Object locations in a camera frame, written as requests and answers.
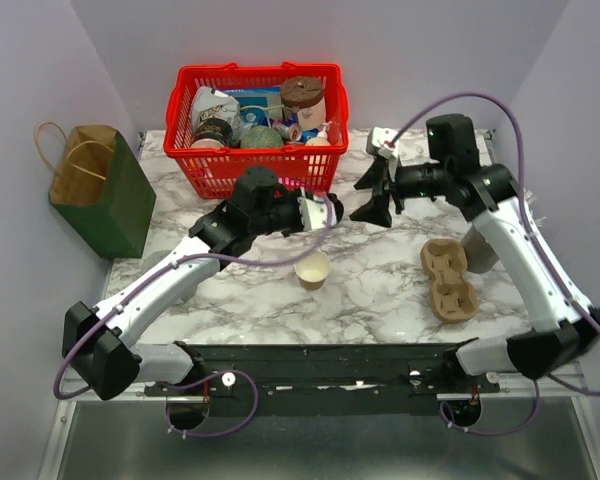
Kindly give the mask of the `brown paper coffee cup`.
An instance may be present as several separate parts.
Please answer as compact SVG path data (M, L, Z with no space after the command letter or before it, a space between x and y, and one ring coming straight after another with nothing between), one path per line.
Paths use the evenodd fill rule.
M331 262L324 252L317 250L296 262L294 272L305 290L318 290L331 272Z

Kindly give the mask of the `red plastic shopping basket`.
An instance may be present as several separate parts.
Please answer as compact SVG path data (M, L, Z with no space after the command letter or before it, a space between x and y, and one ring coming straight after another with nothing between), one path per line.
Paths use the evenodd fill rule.
M295 76L320 79L325 88L328 146L277 149L194 148L190 119L194 95L201 87L232 88L279 85ZM203 199L227 198L236 179L252 166L273 170L284 186L328 191L340 160L349 147L349 105L341 69L333 63L284 62L279 66L190 65L182 67L166 110L163 149L175 160Z

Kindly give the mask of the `brown pulp cup carrier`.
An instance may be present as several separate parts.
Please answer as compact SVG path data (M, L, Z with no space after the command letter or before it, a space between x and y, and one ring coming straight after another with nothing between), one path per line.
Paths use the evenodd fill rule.
M431 280L429 305L444 323L463 323L479 310L476 290L465 278L468 261L458 241L432 239L420 251L421 265Z

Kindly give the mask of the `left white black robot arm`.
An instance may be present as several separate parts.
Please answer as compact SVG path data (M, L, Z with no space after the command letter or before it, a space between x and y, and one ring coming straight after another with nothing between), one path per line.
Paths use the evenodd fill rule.
M144 275L94 307L78 302L66 312L54 395L73 398L61 389L67 369L102 400L134 383L168 383L181 395L194 393L202 372L192 351L183 343L142 344L142 334L165 310L228 265L256 266L244 255L257 237L317 231L322 243L343 214L333 193L303 187L290 191L273 170L247 168L230 197L200 217L174 250Z

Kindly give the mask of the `grey cylinder under left arm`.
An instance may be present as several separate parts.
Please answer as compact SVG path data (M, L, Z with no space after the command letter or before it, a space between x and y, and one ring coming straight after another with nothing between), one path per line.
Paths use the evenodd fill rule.
M140 275L144 275L153 269L156 265L163 261L164 258L171 254L170 250L159 250L150 254L144 261L141 266ZM197 287L191 286L187 290L183 292L181 297L176 300L176 304L186 304L189 302L196 294Z

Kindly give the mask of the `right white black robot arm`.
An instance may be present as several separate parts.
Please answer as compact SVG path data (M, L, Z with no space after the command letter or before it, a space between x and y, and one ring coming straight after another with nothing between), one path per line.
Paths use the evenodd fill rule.
M574 285L530 220L527 204L507 167L480 162L472 120L447 114L426 123L429 162L404 166L397 131L375 127L366 151L373 163L355 184L371 199L353 221L388 228L389 212L411 198L444 198L457 207L494 251L527 310L531 329L510 338L470 340L456 346L440 379L460 392L487 372L520 373L537 380L588 352L600 340L600 306Z

